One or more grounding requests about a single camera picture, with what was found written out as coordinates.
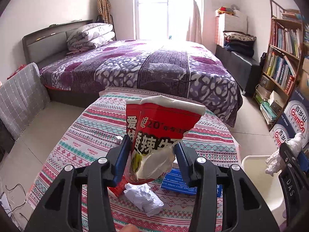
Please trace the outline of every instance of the pink curtain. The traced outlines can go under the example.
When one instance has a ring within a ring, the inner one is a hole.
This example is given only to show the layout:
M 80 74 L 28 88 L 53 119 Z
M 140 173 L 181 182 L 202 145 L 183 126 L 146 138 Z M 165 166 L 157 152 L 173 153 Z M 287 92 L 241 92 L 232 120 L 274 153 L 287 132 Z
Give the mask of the pink curtain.
M 202 43 L 200 10 L 195 0 L 193 0 L 193 13 L 189 19 L 189 27 L 186 40 L 199 44 Z

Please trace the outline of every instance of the wall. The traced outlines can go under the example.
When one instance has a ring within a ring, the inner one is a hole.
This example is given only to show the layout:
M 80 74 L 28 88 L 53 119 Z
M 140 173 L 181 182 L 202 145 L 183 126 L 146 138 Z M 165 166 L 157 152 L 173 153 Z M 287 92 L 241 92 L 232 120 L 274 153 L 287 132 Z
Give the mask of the wall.
M 215 34 L 216 17 L 215 11 L 221 6 L 230 7 L 232 4 L 240 6 L 240 0 L 204 0 L 204 22 L 202 43 L 211 52 L 216 52 Z
M 274 0 L 285 9 L 298 9 L 293 0 Z M 248 15 L 248 34 L 256 36 L 254 56 L 260 60 L 263 52 L 267 52 L 270 33 L 270 1 L 241 0 L 240 10 Z
M 114 19 L 114 27 L 117 40 L 134 39 L 134 1 L 133 0 L 109 0 L 111 3 L 111 15 Z
M 11 0 L 0 17 L 0 81 L 25 63 L 25 35 L 54 23 L 96 19 L 97 15 L 97 0 Z

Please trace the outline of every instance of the dark folded clothing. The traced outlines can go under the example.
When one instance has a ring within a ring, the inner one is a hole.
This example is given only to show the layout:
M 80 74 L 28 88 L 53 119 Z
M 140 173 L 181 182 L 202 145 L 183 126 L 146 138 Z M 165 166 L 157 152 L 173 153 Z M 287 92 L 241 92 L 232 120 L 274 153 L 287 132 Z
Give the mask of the dark folded clothing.
M 224 48 L 227 51 L 235 51 L 248 57 L 252 57 L 254 55 L 253 45 L 254 41 L 243 42 L 239 40 L 230 40 L 224 42 Z

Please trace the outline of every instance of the striped tablecloth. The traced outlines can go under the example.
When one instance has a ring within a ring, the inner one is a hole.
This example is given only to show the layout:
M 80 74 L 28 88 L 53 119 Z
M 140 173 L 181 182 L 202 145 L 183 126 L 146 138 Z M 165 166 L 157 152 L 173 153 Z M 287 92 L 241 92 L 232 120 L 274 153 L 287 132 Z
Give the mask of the striped tablecloth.
M 116 146 L 114 136 L 123 136 L 126 133 L 127 99 L 155 95 L 158 93 L 146 90 L 119 87 L 106 89 L 104 94 L 71 125 L 52 150 L 29 192 L 28 203 L 35 208 L 65 165 L 72 164 L 75 167 L 89 165 L 97 158 L 105 156 L 110 148 Z M 191 101 L 174 96 L 169 97 Z M 209 110 L 183 141 L 186 146 L 194 147 L 199 156 L 211 160 L 216 165 L 228 167 L 238 162 L 230 132 Z M 162 180 L 161 177 L 149 183 L 151 190 L 164 202 L 163 210 L 152 217 L 146 216 L 124 195 L 119 199 L 110 197 L 116 229 L 121 229 L 124 225 L 131 223 L 136 225 L 140 231 L 147 232 L 188 231 L 195 196 L 161 189 Z M 217 203 L 216 231 L 221 231 L 222 199 L 218 199 Z M 88 231 L 86 186 L 82 190 L 82 223 L 83 230 Z

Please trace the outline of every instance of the purple bedspread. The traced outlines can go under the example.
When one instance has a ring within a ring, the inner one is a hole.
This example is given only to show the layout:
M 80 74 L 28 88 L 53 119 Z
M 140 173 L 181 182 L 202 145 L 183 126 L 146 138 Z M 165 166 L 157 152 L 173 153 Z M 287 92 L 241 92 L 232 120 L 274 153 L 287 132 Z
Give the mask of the purple bedspread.
M 40 73 L 45 86 L 60 90 L 98 93 L 116 86 L 192 99 L 230 126 L 242 105 L 237 83 L 221 61 L 193 42 L 115 41 L 68 55 Z

